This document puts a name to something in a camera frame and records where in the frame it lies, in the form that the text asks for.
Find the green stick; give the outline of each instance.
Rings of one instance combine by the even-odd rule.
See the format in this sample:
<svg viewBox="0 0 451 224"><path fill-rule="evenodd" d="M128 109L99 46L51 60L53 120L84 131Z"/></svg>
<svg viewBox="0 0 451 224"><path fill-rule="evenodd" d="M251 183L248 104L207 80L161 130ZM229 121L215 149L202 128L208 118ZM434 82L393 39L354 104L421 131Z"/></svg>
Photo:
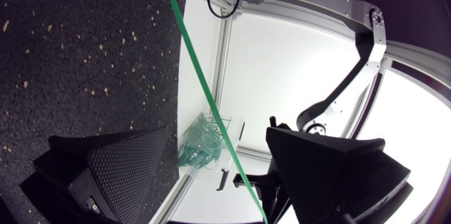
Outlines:
<svg viewBox="0 0 451 224"><path fill-rule="evenodd" d="M257 199L257 196L255 195L254 191L251 188L251 185L249 183L249 180L247 179L247 176L245 172L243 171L240 161L238 160L238 156L235 153L235 150L233 149L233 145L230 142L230 139L227 135L226 127L224 127L223 121L221 117L219 116L218 108L216 107L213 96L211 95L210 89L208 84L206 83L205 76L202 72L202 69L200 68L199 61L197 60L196 53L194 52L194 48L192 46L190 37L188 36L188 31L186 30L185 24L183 23L183 16L180 12L180 8L178 7L176 0L171 0L171 6L172 10L175 14L175 20L177 21L178 27L180 28L180 31L182 32L183 40L185 41L185 45L188 49L188 53L190 54L192 64L194 66L194 69L196 70L197 77L199 78L200 85L202 86L202 89L204 90L206 100L209 102L211 112L213 113L214 118L216 119L216 122L219 125L219 130L221 131L221 134L223 135L225 145L228 148L228 151L230 152L230 155L232 156L233 162L237 166L238 171L240 172L242 180L245 182L246 188L251 194L252 199L254 200L255 204L260 210L260 213L263 216L263 220L265 224L268 224L268 220L266 219L266 214L263 211L263 208L260 205L259 200Z"/></svg>

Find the cable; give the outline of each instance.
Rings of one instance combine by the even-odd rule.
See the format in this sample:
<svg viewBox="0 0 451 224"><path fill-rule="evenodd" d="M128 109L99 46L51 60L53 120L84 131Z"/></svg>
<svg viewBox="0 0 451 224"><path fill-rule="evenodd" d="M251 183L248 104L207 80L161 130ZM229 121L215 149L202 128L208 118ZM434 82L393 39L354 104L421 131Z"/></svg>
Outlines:
<svg viewBox="0 0 451 224"><path fill-rule="evenodd" d="M211 2L210 2L210 0L206 0L206 2L208 3L209 8L210 8L210 11L211 11L211 13L213 13L214 16L216 16L217 18L220 18L220 19L226 19L226 18L231 17L232 14L235 13L235 11L236 11L237 8L238 8L238 4L240 3L240 0L237 0L237 3L236 3L235 6L233 7L233 10L232 10L228 15L218 15L218 14L216 14L216 13L213 11L212 7L211 7Z"/></svg>

